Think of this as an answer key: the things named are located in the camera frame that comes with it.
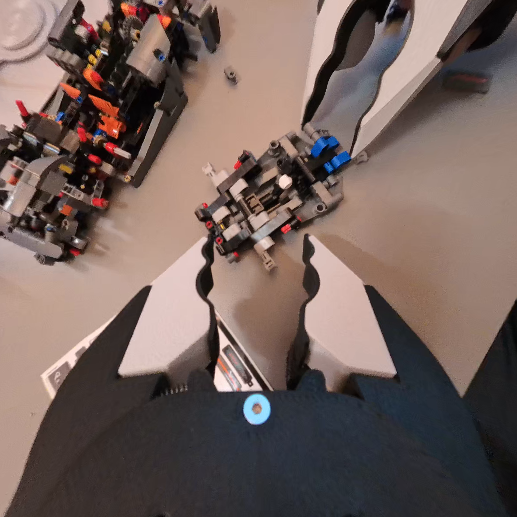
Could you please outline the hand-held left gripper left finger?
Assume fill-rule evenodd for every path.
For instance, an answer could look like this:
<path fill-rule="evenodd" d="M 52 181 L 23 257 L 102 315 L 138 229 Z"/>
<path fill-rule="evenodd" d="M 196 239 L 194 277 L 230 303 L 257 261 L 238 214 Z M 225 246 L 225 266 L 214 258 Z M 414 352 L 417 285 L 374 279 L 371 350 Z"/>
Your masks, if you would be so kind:
<path fill-rule="evenodd" d="M 118 369 L 120 376 L 163 373 L 186 380 L 191 371 L 214 375 L 219 356 L 213 288 L 214 240 L 202 237 L 151 283 Z"/>

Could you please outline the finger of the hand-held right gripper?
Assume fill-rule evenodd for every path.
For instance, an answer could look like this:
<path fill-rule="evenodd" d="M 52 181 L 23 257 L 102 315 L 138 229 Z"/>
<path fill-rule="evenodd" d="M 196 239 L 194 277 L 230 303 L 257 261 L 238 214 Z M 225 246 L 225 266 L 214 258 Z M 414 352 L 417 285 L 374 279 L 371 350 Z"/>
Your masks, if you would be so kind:
<path fill-rule="evenodd" d="M 358 22 L 358 1 L 319 1 L 318 7 L 303 91 L 301 126 L 313 120 Z"/>
<path fill-rule="evenodd" d="M 438 51 L 467 1 L 413 1 L 410 28 L 382 72 L 374 99 L 360 118 L 350 155 L 358 157 L 421 90 L 441 65 Z"/>

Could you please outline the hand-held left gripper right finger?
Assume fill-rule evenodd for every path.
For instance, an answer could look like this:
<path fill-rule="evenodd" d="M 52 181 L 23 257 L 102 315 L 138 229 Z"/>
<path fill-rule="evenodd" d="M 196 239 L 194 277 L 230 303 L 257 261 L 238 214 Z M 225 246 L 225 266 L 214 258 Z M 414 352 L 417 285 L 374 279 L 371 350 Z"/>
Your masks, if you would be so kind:
<path fill-rule="evenodd" d="M 287 356 L 287 389 L 309 370 L 322 372 L 327 391 L 342 391 L 351 375 L 394 379 L 396 367 L 364 282 L 315 236 L 303 238 L 307 299 Z"/>

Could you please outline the small lego gearbox assembly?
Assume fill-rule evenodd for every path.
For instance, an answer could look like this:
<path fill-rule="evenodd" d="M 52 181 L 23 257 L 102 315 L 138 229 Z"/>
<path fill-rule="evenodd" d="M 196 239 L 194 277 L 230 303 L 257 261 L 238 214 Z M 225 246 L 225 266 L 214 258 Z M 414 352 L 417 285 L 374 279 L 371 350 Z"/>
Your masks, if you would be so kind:
<path fill-rule="evenodd" d="M 344 198 L 340 172 L 350 162 L 335 136 L 307 123 L 302 134 L 271 140 L 259 157 L 243 150 L 231 171 L 206 164 L 202 170 L 217 197 L 195 215 L 229 263 L 253 249 L 271 271 L 277 266 L 270 254 L 274 237 L 338 206 Z"/>

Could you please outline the lego sticker sheet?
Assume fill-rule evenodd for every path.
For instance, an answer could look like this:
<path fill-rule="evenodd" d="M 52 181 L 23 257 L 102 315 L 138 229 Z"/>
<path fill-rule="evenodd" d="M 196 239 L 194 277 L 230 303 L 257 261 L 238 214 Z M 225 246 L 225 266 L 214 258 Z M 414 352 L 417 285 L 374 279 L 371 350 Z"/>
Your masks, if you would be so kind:
<path fill-rule="evenodd" d="M 237 340 L 221 315 L 218 312 L 215 312 L 215 314 L 220 345 L 220 354 L 214 377 L 217 391 L 272 391 L 273 387 L 267 378 Z M 54 399 L 60 385 L 79 358 L 112 320 L 109 319 L 93 333 L 82 339 L 41 374 L 42 383 L 50 399 Z"/>

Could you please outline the large lego car chassis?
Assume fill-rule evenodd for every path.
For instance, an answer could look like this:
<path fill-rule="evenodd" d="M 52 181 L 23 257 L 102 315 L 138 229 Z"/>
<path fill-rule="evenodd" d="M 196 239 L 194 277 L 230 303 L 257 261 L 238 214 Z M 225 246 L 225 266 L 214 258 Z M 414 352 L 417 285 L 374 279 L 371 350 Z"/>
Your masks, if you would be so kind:
<path fill-rule="evenodd" d="M 1 239 L 44 266 L 72 261 L 108 208 L 112 184 L 138 188 L 188 102 L 181 77 L 197 61 L 186 31 L 214 53 L 210 1 L 107 1 L 96 23 L 66 1 L 46 56 L 64 72 L 43 106 L 16 100 L 21 124 L 1 125 Z"/>

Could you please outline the dark grey orange-striped tile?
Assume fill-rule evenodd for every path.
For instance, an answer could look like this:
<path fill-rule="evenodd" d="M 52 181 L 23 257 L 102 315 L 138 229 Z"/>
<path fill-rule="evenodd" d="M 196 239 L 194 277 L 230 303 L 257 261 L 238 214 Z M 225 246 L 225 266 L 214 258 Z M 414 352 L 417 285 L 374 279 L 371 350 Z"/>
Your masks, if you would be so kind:
<path fill-rule="evenodd" d="M 485 95 L 490 90 L 492 76 L 465 70 L 449 70 L 443 75 L 442 88 L 452 92 Z"/>

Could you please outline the person's green shirt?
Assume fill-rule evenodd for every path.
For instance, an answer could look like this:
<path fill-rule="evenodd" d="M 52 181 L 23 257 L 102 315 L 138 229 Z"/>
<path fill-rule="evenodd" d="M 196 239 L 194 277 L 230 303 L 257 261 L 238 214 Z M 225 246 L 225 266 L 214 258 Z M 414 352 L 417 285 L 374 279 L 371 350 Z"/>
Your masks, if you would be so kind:
<path fill-rule="evenodd" d="M 516 302 L 463 400 L 475 420 L 506 511 L 516 516 Z"/>

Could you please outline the white book stand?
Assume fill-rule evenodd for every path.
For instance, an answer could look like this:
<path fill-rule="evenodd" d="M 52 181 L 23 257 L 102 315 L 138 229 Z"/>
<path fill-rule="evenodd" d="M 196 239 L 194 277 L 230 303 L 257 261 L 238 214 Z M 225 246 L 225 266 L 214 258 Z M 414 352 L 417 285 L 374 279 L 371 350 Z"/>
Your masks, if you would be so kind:
<path fill-rule="evenodd" d="M 16 100 L 41 107 L 62 76 L 47 37 L 66 1 L 1 1 L 1 124 L 21 122 Z"/>

